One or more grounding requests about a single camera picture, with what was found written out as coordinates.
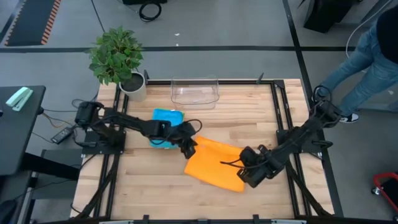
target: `orange cloth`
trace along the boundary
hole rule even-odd
[[[185,173],[199,180],[235,192],[243,192],[244,182],[236,175],[239,168],[221,164],[239,159],[242,149],[198,136],[196,153],[188,160]],[[243,166],[241,161],[235,163]]]

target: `jeans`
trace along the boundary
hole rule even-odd
[[[381,53],[376,25],[361,36],[355,51],[321,85],[333,91],[346,78],[366,68],[362,80],[342,99],[342,116],[349,116],[367,99],[398,82],[398,64]],[[318,94],[327,96],[329,92],[320,88]]]

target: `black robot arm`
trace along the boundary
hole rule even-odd
[[[309,119],[301,127],[289,130],[280,146],[269,150],[260,145],[259,153],[250,147],[244,148],[239,155],[244,168],[239,170],[238,176],[251,187],[257,187],[265,178],[274,178],[284,169],[291,153],[301,153],[302,146],[314,133],[322,128],[334,127],[340,118],[337,107],[327,100],[319,101],[311,110]]]
[[[100,118],[98,112],[104,109],[104,116]],[[103,142],[110,146],[119,143],[121,133],[106,124],[124,126],[139,131],[143,136],[153,140],[168,141],[181,148],[185,158],[189,159],[195,153],[196,142],[191,138],[197,132],[193,126],[185,121],[177,126],[171,126],[170,121],[148,120],[114,111],[112,108],[105,108],[98,102],[83,102],[80,104],[76,114],[75,122],[85,131],[91,128],[96,132]]]

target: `wooden tabletop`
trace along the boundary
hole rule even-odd
[[[294,125],[308,118],[308,109],[299,79],[285,80],[287,98]],[[115,85],[101,86],[98,101],[112,107]],[[278,91],[279,104],[282,97]],[[119,102],[119,111],[123,96]],[[155,108],[175,109],[169,86],[148,86],[147,99],[129,101],[128,115],[151,119]],[[277,122],[269,85],[220,85],[220,100],[212,110],[186,110],[184,120],[199,119],[203,129],[199,135],[244,148],[259,144],[272,149],[277,146]],[[302,166],[308,189],[333,213],[330,194],[321,161],[302,154]],[[98,187],[103,156],[97,155],[80,172],[73,206],[82,210]],[[246,185],[236,193],[201,182],[184,174],[187,163],[179,149],[154,149],[140,133],[127,130],[126,149],[120,158],[112,219],[242,219],[293,218],[286,172],[272,180],[265,179],[255,189]],[[103,197],[104,214],[108,193]],[[301,194],[297,194],[303,214]]]

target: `clear plastic container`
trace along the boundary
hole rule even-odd
[[[172,79],[171,99],[177,110],[213,109],[219,98],[216,76]]]

